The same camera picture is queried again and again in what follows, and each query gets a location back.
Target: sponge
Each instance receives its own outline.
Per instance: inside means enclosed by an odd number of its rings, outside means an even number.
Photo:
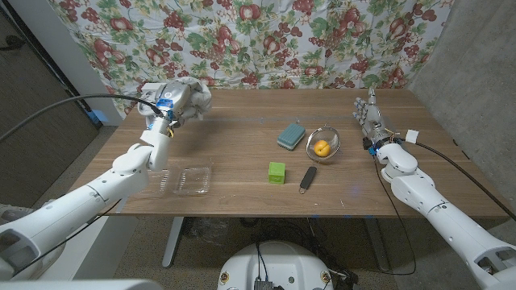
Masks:
[[[277,143],[281,147],[292,151],[305,136],[305,131],[303,126],[292,123],[277,137]]]

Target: floral backdrop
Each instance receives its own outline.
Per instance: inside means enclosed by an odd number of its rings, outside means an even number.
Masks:
[[[453,0],[48,0],[110,93],[196,77],[216,89],[403,88]],[[114,101],[121,115],[131,103]]]

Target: cable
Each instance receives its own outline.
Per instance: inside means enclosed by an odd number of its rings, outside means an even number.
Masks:
[[[256,249],[257,249],[257,253],[258,253],[258,280],[261,281],[261,275],[260,275],[260,250],[258,250],[258,242],[256,242]]]
[[[377,162],[374,159],[374,156],[372,158],[372,161],[374,163],[374,167],[377,169],[377,176],[378,176],[378,180],[380,181],[381,187],[384,188],[385,194],[389,198],[390,203],[393,205],[394,211],[396,212],[397,219],[402,224],[403,231],[405,232],[406,241],[409,243],[410,252],[412,253],[412,260],[414,261],[414,269],[411,272],[408,272],[408,273],[389,273],[387,271],[374,271],[374,270],[368,270],[368,269],[364,269],[364,270],[365,271],[376,272],[376,273],[382,273],[382,274],[386,274],[386,275],[393,275],[393,276],[408,276],[408,275],[412,275],[412,274],[414,274],[416,272],[416,265],[417,264],[416,264],[416,255],[414,253],[414,249],[412,248],[412,243],[410,243],[409,234],[407,233],[407,230],[405,228],[405,223],[403,222],[402,218],[400,217],[399,212],[397,211],[396,205],[394,205],[393,198],[390,196],[389,192],[387,191],[387,188],[385,188],[384,183],[381,181],[380,173],[378,173],[378,165],[377,165]]]
[[[405,141],[404,138],[397,138],[397,139],[401,140],[401,141]],[[516,215],[514,215],[514,213],[511,212],[510,209],[507,209],[507,207],[504,204],[502,204],[500,200],[498,200],[487,188],[485,188],[484,185],[482,185],[473,176],[471,176],[469,173],[467,173],[459,164],[455,163],[453,160],[449,159],[446,155],[435,150],[432,147],[428,147],[427,145],[419,143],[419,142],[416,142],[415,144],[427,149],[428,151],[434,152],[435,154],[439,155],[441,158],[443,158],[444,160],[449,162],[451,165],[453,165],[455,168],[459,169],[459,171],[462,172],[462,174],[464,174],[467,178],[469,178],[476,186],[478,186],[479,189],[482,189],[482,191],[485,194],[487,194],[487,196],[489,198],[491,198],[501,209],[503,209],[503,211],[505,211],[512,219],[514,219],[516,221]]]
[[[23,121],[18,123],[18,125],[14,126],[9,131],[7,131],[4,135],[2,135],[2,137],[0,137],[0,143],[5,141],[7,138],[9,138],[9,136],[13,135],[16,131],[21,129],[23,126],[27,125],[33,119],[38,118],[41,114],[45,113],[48,110],[51,110],[51,109],[53,109],[53,108],[55,108],[57,106],[61,106],[61,105],[64,105],[66,103],[69,103],[69,102],[84,100],[84,99],[93,98],[93,97],[121,98],[121,99],[124,99],[124,100],[140,102],[142,104],[150,106],[151,109],[154,111],[154,113],[156,113],[158,116],[163,116],[163,114],[161,113],[160,109],[158,109],[155,105],[151,104],[148,101],[140,100],[137,97],[128,97],[128,96],[122,96],[122,95],[108,95],[108,94],[101,94],[101,93],[100,94],[82,95],[82,96],[77,96],[77,97],[69,97],[69,98],[64,99],[62,101],[57,101],[57,102],[51,104],[50,106],[46,106],[43,109],[35,112],[31,116],[25,118]]]
[[[268,274],[267,267],[265,266],[264,257],[261,256],[259,243],[256,242],[256,250],[258,251],[258,256],[260,256],[261,262],[264,264],[265,269],[265,282],[268,282]]]
[[[110,210],[112,210],[121,200],[117,201],[114,203],[114,205],[112,205],[107,211],[105,211],[103,214],[97,216],[91,223],[87,224],[86,226],[84,226],[82,229],[80,229],[78,232],[76,232],[75,234],[72,234],[71,236],[69,236],[68,238],[66,238],[63,242],[60,242],[57,244],[57,246],[53,247],[52,249],[46,251],[44,254],[42,254],[41,256],[39,256],[38,258],[36,259],[33,259],[29,264],[27,264],[26,266],[23,266],[21,269],[17,270],[16,273],[13,275],[16,276],[18,275],[21,271],[27,269],[28,267],[30,267],[33,263],[36,263],[38,262],[39,260],[41,260],[44,256],[48,255],[49,253],[51,253],[52,251],[54,251],[55,249],[57,249],[58,247],[60,247],[61,245],[63,245],[64,243],[66,243],[67,241],[71,240],[72,238],[74,238],[75,236],[77,236],[78,234],[80,234],[83,230],[86,230],[89,226],[93,225],[94,222],[98,221],[99,218],[102,218],[103,216],[106,215],[106,213],[109,213]]]

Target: green block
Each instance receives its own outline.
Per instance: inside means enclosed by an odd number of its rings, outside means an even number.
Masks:
[[[285,164],[278,162],[268,164],[268,182],[272,184],[285,183]]]

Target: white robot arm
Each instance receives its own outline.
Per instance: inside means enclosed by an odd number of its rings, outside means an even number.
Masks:
[[[374,90],[369,102],[357,98],[353,113],[365,134],[364,149],[385,167],[381,175],[394,196],[424,216],[466,263],[482,289],[512,289],[516,284],[516,246],[500,241],[456,208],[436,189],[418,161],[385,128]]]
[[[97,179],[19,220],[0,226],[0,281],[26,279],[37,267],[33,260],[50,251],[99,211],[148,186],[148,169],[164,169],[173,128],[211,108],[211,94],[199,80],[181,78],[166,84],[146,84],[145,97],[162,116],[147,114],[148,129],[139,143],[113,162]]]

